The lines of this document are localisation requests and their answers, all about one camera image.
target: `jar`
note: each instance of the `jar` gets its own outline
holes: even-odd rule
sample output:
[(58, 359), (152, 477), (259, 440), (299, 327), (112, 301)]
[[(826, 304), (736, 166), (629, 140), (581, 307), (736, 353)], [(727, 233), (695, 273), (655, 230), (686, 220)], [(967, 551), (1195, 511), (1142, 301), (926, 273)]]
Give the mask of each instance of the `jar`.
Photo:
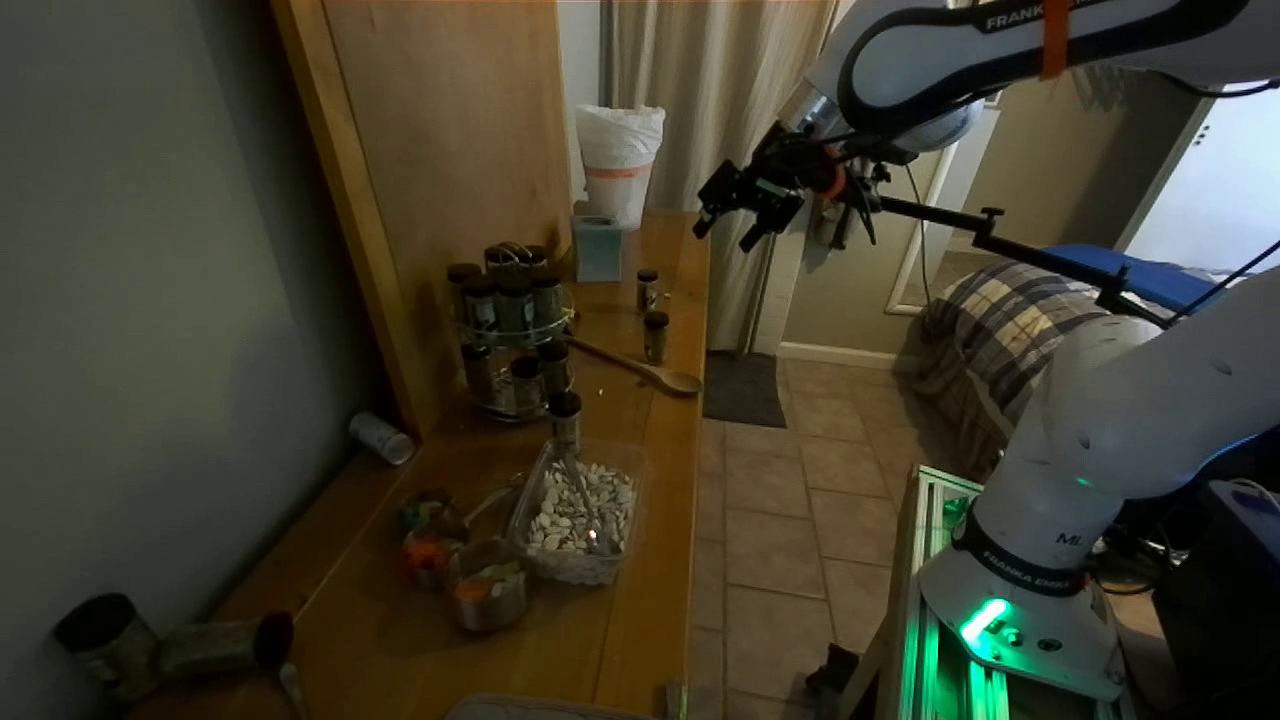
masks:
[(524, 252), (520, 245), (489, 245), (486, 247), (486, 273), (491, 281), (524, 278)]
[(539, 327), (564, 321), (564, 284), (553, 268), (532, 273), (532, 316)]
[(524, 617), (530, 571), (514, 548), (481, 542), (443, 562), (443, 594), (455, 628), (486, 638)]
[(581, 452), (581, 407), (586, 407), (586, 401), (578, 393), (556, 393), (547, 401), (553, 460), (578, 460), (578, 452)]
[(520, 247), (524, 268), (553, 268), (553, 252), (539, 245)]
[(536, 358), (517, 358), (507, 373), (514, 373), (514, 421), (544, 417), (544, 386), (539, 386)]
[(645, 364), (663, 364), (668, 353), (668, 314), (645, 314)]
[(536, 327), (536, 321), (532, 321), (532, 281), (530, 278), (506, 278), (497, 284), (497, 295), (499, 295), (497, 324), (499, 324), (506, 335), (524, 335), (524, 332)]
[(463, 346), (463, 378), (476, 403), (497, 407), (489, 346)]
[(160, 638), (120, 594), (75, 603), (51, 638), (124, 706), (160, 689)]
[(651, 314), (655, 307), (655, 273), (641, 268), (637, 273), (637, 314)]
[(497, 284), (489, 278), (463, 281), (463, 327), (476, 335), (497, 327)]
[(470, 324), (470, 284), (486, 278), (481, 263), (450, 263), (450, 301), (454, 301), (454, 316), (463, 327)]
[(544, 396), (567, 393), (567, 346), (553, 342), (536, 349), (536, 359), (544, 364)]

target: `wooden cabinet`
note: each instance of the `wooden cabinet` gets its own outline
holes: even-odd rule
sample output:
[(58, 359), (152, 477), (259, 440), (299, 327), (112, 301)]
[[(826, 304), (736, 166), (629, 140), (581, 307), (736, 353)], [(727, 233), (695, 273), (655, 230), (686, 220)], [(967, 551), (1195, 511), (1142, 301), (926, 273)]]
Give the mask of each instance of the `wooden cabinet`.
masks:
[(418, 436), (462, 386), (443, 268), (567, 241), (556, 0), (274, 0)]

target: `food container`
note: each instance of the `food container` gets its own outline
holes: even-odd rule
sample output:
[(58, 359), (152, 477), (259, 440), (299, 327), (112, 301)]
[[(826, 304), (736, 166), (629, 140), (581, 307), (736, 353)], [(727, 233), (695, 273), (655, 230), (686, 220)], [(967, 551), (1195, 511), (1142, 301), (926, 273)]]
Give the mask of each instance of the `food container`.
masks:
[(629, 551), (637, 481), (608, 463), (564, 463), (544, 444), (507, 523), (524, 564), (561, 585), (608, 585)]
[(440, 580), (443, 580), (454, 621), (463, 631), (507, 628), (530, 610), (524, 562), (499, 542), (455, 548)]

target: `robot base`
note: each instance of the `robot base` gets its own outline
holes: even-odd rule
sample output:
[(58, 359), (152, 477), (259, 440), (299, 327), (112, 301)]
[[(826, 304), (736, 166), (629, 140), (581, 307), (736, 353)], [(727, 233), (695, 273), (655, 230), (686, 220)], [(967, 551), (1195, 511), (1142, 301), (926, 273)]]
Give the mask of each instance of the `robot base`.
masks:
[(981, 664), (1096, 700), (1125, 693), (1117, 625), (1096, 585), (1041, 597), (950, 548), (919, 571), (919, 594)]

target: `gray wall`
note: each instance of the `gray wall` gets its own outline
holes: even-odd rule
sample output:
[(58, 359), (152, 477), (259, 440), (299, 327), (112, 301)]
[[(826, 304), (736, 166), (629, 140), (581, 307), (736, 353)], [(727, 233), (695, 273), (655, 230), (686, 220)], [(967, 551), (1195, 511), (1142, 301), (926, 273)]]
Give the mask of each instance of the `gray wall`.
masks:
[(1101, 93), (1083, 93), (1082, 80), (1024, 80), (1001, 95), (1001, 124), (967, 212), (1006, 210), (1001, 237), (1007, 241), (1117, 245), (1187, 124), (1187, 95), (1162, 78), (1129, 78), (1112, 90), (1112, 103), (1101, 103)]
[[(930, 193), (937, 178), (940, 153), (930, 153), (912, 166), (919, 193)], [(906, 171), (892, 171), (885, 197), (912, 199), (912, 183)], [(912, 332), (912, 316), (892, 316), (887, 295), (907, 259), (918, 237), (918, 220), (877, 217), (877, 245), (854, 220), (850, 247), (828, 252), (820, 263), (801, 273), (793, 316), (783, 342), (820, 346), (820, 349), (854, 349), (854, 353), (900, 353)]]
[(0, 4), (0, 78), (0, 717), (60, 720), (58, 617), (207, 610), (376, 364), (270, 4)]

